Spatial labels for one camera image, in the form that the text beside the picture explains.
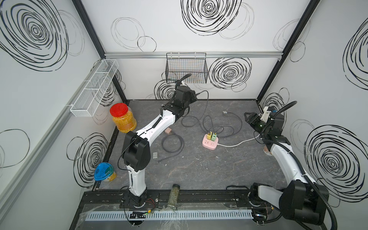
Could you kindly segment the yellow charger plug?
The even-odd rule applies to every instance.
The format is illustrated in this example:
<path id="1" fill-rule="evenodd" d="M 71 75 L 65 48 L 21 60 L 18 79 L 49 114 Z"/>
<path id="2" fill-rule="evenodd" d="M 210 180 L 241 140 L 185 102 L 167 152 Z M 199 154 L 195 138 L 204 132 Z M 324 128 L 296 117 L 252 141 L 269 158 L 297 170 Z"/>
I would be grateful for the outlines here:
<path id="1" fill-rule="evenodd" d="M 211 139 L 212 139 L 212 131 L 210 131 L 210 132 L 207 134 L 207 139 L 208 139 L 208 140 L 211 140 Z"/>

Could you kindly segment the brown pink charger plug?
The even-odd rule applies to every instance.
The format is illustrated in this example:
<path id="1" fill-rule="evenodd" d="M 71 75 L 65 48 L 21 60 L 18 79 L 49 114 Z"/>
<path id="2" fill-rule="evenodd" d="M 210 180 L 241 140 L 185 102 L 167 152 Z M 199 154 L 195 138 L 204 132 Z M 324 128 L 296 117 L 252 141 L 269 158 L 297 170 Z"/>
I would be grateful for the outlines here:
<path id="1" fill-rule="evenodd" d="M 165 132 L 167 135 L 171 135 L 171 134 L 172 134 L 172 129 L 168 127 L 164 132 Z"/>

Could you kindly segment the green charger plug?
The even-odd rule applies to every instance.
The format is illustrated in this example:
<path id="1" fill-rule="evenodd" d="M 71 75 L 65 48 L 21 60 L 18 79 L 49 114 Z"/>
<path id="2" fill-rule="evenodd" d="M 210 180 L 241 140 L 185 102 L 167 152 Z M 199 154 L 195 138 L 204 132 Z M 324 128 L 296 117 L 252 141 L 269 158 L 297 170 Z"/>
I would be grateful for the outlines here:
<path id="1" fill-rule="evenodd" d="M 215 141 L 217 138 L 217 133 L 213 133 L 212 136 L 211 136 L 211 140 L 212 141 Z"/>

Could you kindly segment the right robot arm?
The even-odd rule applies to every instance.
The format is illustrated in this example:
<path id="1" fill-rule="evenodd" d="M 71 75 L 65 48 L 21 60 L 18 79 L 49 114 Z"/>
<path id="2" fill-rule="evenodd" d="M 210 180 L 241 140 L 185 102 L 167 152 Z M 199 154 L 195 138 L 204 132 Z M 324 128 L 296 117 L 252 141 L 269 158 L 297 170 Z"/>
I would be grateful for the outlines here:
<path id="1" fill-rule="evenodd" d="M 253 206 L 270 204 L 279 210 L 281 216 L 293 220 L 303 228 L 307 224 L 324 226 L 326 213 L 331 219 L 331 229 L 336 230 L 338 223 L 332 207 L 328 203 L 329 192 L 325 186 L 309 176 L 294 154 L 291 143 L 282 135 L 283 112 L 297 104 L 292 101 L 281 109 L 265 107 L 262 115 L 244 113 L 245 121 L 259 134 L 265 144 L 264 152 L 275 157 L 286 178 L 287 187 L 275 189 L 271 186 L 254 183 L 248 194 Z"/>

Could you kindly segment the pink power strip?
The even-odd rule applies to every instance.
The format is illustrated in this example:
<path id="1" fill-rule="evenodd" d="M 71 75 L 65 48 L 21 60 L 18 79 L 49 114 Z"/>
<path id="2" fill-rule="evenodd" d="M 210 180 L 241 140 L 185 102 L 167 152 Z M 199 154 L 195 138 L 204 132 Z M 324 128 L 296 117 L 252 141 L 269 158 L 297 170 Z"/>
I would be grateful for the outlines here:
<path id="1" fill-rule="evenodd" d="M 202 140 L 202 146 L 209 150 L 215 150 L 217 148 L 218 141 L 219 141 L 218 137 L 216 137 L 215 141 L 212 141 L 207 138 L 207 135 L 205 135 Z"/>

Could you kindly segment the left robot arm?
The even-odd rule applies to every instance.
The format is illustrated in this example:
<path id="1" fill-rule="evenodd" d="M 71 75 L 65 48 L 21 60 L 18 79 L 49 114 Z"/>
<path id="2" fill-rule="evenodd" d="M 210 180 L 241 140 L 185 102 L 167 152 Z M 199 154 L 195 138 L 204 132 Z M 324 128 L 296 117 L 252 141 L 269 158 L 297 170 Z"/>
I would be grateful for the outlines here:
<path id="1" fill-rule="evenodd" d="M 170 125 L 189 111 L 190 104 L 197 101 L 196 92 L 182 81 L 192 76 L 186 74 L 175 82 L 173 97 L 161 106 L 160 114 L 144 128 L 125 135 L 121 159 L 129 176 L 128 199 L 135 207 L 142 207 L 147 197 L 145 168 L 151 160 L 150 146 Z"/>

